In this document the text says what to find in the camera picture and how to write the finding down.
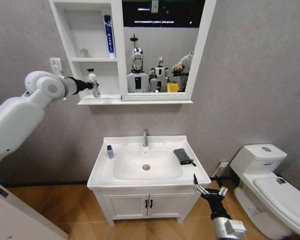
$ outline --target mirror frame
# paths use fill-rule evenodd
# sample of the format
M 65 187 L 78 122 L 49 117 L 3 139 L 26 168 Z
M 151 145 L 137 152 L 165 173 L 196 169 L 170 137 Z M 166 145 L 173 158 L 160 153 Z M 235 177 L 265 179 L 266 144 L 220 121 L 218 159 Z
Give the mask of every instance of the mirror frame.
M 113 12 L 112 14 L 113 14 L 113 22 L 115 26 L 119 26 L 121 28 L 119 34 L 115 35 L 115 39 L 120 38 L 120 41 L 117 41 L 117 43 L 120 43 L 120 46 L 117 46 L 116 43 L 117 46 L 116 54 L 118 59 L 117 65 L 118 65 L 118 74 L 119 74 L 119 88 L 120 88 L 122 101 L 145 101 L 148 103 L 156 103 L 158 101 L 164 103 L 165 101 L 169 101 L 169 103 L 171 104 L 192 103 L 191 96 L 196 83 L 201 59 L 204 53 L 210 24 L 215 10 L 216 0 L 205 0 L 201 21 L 200 21 L 200 27 L 198 31 L 198 36 L 194 47 L 194 55 L 192 59 L 191 69 L 189 72 L 189 77 L 185 88 L 185 92 L 178 92 L 178 93 L 128 92 L 122 0 L 116 0 L 116 4 L 118 4 L 116 7 L 117 11 Z

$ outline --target flush button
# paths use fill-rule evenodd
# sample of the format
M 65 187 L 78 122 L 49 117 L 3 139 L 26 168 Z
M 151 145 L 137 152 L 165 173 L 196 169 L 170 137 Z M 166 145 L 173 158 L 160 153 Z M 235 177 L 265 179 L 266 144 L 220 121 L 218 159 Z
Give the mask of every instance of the flush button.
M 270 148 L 267 148 L 265 146 L 261 147 L 263 150 L 265 150 L 266 152 L 272 152 Z

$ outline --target white sink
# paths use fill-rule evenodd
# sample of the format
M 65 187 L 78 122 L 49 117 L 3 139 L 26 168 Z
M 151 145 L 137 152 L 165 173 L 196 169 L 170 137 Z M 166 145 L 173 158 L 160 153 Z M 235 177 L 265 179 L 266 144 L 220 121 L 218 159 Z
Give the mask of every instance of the white sink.
M 194 174 L 199 184 L 211 182 L 186 136 L 149 136 L 148 142 L 149 147 L 143 147 L 142 136 L 105 137 L 87 186 L 188 186 Z M 107 156 L 107 145 L 113 148 L 113 159 Z M 181 148 L 196 166 L 180 165 L 174 150 Z
M 120 151 L 114 161 L 113 175 L 121 180 L 169 180 L 182 176 L 179 161 L 168 150 Z

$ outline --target gray cloth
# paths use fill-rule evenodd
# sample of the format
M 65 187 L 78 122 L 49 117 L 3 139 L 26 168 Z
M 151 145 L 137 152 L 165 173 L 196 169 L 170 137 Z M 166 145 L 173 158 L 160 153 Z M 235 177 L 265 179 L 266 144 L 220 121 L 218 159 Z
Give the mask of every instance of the gray cloth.
M 193 164 L 193 166 L 196 166 L 194 164 L 194 161 L 192 159 L 190 159 L 190 157 L 186 153 L 185 149 L 179 148 L 179 149 L 173 150 L 173 152 L 176 155 L 176 157 L 178 158 L 181 165 Z

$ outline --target robotic arm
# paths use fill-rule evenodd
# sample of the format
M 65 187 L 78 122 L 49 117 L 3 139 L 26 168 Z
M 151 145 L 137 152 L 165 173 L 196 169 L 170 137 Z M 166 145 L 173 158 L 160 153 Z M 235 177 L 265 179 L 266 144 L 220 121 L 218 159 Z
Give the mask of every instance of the robotic arm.
M 44 117 L 50 102 L 93 89 L 94 83 L 33 71 L 24 80 L 26 92 L 0 105 L 0 161 L 17 150 Z
M 204 189 L 199 186 L 196 175 L 193 174 L 193 188 L 205 200 L 208 201 L 211 209 L 211 220 L 214 224 L 214 233 L 218 240 L 240 240 L 241 236 L 246 232 L 246 228 L 242 221 L 232 220 L 227 214 L 222 204 L 228 189 L 219 182 L 219 190 Z

